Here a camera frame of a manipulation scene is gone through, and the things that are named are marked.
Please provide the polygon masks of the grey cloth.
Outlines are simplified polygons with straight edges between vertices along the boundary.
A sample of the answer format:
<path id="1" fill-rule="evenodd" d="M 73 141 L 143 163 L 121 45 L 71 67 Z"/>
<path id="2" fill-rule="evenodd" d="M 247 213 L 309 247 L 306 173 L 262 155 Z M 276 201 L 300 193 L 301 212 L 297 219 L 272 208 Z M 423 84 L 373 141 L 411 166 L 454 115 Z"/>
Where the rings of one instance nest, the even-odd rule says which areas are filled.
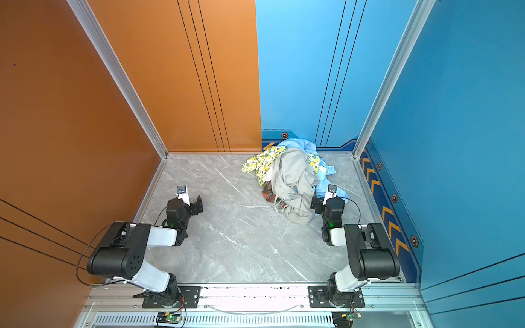
<path id="1" fill-rule="evenodd" d="M 307 226 L 315 216 L 310 206 L 319 183 L 307 154 L 298 148 L 280 153 L 272 165 L 271 183 L 277 210 L 288 220 Z"/>

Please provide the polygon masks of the red plaid cloth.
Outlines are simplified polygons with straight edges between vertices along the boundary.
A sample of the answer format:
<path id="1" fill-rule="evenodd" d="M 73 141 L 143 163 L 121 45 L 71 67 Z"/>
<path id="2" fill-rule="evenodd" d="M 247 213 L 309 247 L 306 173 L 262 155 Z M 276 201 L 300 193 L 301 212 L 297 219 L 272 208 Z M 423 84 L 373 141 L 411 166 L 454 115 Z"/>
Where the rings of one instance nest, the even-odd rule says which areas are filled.
<path id="1" fill-rule="evenodd" d="M 287 207 L 287 204 L 274 193 L 271 181 L 266 181 L 262 185 L 262 193 L 265 200 L 273 204 L 273 207 L 276 211 L 284 212 L 284 209 Z"/>

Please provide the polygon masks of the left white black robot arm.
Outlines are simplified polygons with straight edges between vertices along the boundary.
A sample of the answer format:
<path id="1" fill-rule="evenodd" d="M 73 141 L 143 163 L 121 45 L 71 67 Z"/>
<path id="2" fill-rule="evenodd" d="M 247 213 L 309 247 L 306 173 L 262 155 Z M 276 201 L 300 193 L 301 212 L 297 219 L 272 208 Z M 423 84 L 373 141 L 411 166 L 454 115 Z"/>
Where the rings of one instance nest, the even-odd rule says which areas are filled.
<path id="1" fill-rule="evenodd" d="M 141 288 L 134 297 L 143 300 L 143 308 L 193 309 L 198 307 L 201 287 L 180 287 L 175 274 L 150 264 L 145 254 L 148 248 L 182 245 L 191 217 L 204 211 L 203 201 L 198 196 L 190 202 L 188 194 L 180 192 L 168 201 L 165 211 L 166 219 L 160 226 L 116 221 L 104 228 L 86 270 L 93 276 Z"/>

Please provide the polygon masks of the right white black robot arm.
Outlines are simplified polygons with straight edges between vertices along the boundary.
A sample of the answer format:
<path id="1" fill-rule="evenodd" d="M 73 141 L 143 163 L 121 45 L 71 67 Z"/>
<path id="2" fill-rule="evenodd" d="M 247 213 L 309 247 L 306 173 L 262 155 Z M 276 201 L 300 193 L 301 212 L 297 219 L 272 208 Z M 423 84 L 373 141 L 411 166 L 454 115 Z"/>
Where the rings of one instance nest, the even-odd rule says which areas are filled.
<path id="1" fill-rule="evenodd" d="M 345 247 L 348 263 L 325 286 L 310 286 L 312 308 L 364 308 L 362 288 L 373 281 L 397 277 L 398 255 L 382 224 L 344 224 L 345 198 L 314 196 L 311 209 L 323 219 L 322 238 L 329 246 Z"/>

